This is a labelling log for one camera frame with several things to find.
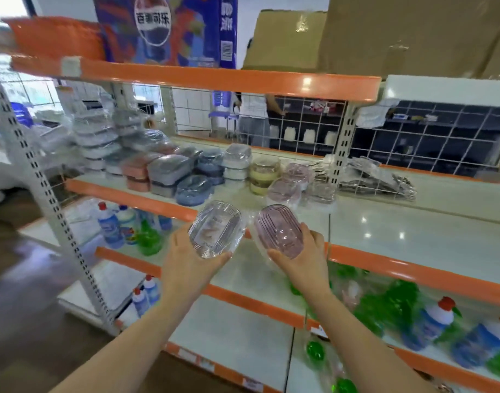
perforated metal post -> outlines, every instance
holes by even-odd
[[[346,166],[345,160],[350,154],[351,140],[354,137],[355,121],[359,105],[356,103],[348,103],[345,114],[343,116],[343,123],[339,130],[336,147],[334,149],[334,164],[330,168],[330,183],[338,186],[340,175]]]
[[[104,328],[110,334],[117,335],[118,330],[114,326],[114,316],[106,306],[97,282],[79,249],[70,225],[64,217],[61,206],[43,172],[39,158],[28,144],[1,84],[0,135],[7,146],[6,150],[10,153],[10,160],[16,164],[22,176],[26,179],[26,183],[44,217],[50,224],[65,257],[76,265],[76,270],[79,271],[79,281],[81,281],[90,302],[103,321]]]

person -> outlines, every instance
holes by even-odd
[[[252,45],[253,38],[248,41],[246,49]],[[268,110],[285,116],[286,112],[277,104],[272,94],[251,94],[235,92],[239,107],[239,121],[237,123],[238,139],[250,146],[270,147],[270,121]]]
[[[113,339],[58,384],[51,393],[133,393],[144,380],[164,343],[177,328],[214,274],[231,258],[225,252],[203,259],[188,237],[191,224],[170,236],[170,250],[161,267],[162,296],[158,305]],[[332,294],[323,236],[301,224],[304,249],[294,259],[269,250],[315,311],[350,378],[361,393],[433,393],[379,338]]]

tiled floor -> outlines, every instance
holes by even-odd
[[[74,281],[70,265],[15,232],[39,214],[25,191],[0,205],[0,393],[47,392],[110,340],[57,305]],[[244,389],[161,353],[139,391]]]

